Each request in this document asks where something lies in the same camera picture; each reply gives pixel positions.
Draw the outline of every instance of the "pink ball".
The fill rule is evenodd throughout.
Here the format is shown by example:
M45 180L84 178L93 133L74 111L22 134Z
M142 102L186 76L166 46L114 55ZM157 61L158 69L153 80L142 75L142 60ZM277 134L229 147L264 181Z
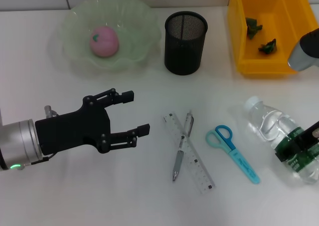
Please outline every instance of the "pink ball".
M112 28L101 26L93 31L90 47L97 56L109 57L118 51L119 39Z

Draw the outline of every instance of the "black mesh pen holder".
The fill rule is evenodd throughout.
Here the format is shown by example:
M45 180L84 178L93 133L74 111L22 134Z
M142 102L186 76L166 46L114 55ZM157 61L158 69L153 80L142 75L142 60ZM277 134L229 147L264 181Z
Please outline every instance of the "black mesh pen holder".
M176 75L198 70L208 26L206 20L191 11L180 11L165 22L165 66Z

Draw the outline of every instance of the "green indicator light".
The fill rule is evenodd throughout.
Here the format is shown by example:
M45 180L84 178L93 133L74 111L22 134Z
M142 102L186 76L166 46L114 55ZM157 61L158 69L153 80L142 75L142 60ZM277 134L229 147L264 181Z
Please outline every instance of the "green indicator light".
M12 166L10 167L10 169L14 169L14 168L17 168L17 167L21 167L21 165L12 165Z

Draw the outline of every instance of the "silver pen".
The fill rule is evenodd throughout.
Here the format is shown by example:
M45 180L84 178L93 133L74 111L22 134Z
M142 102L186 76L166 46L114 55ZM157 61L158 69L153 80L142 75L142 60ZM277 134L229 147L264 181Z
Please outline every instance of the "silver pen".
M187 136L190 136L191 129L193 128L193 123L194 123L194 118L193 118L193 115L191 114L191 111L189 111L189 113L187 113L186 121L184 124L184 131L187 134ZM185 136L182 135L180 144L178 147L178 152L176 154L175 164L173 168L173 181L176 180L178 173L180 171L181 163L183 161L184 151L182 150L182 146L183 146L184 138Z

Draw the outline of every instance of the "bottle cap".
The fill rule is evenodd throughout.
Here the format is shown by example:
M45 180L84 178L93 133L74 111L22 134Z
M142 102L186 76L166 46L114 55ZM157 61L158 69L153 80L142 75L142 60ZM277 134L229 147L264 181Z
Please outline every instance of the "bottle cap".
M245 111L249 113L249 111L259 102L263 102L263 101L259 99L257 96L250 97L244 105Z

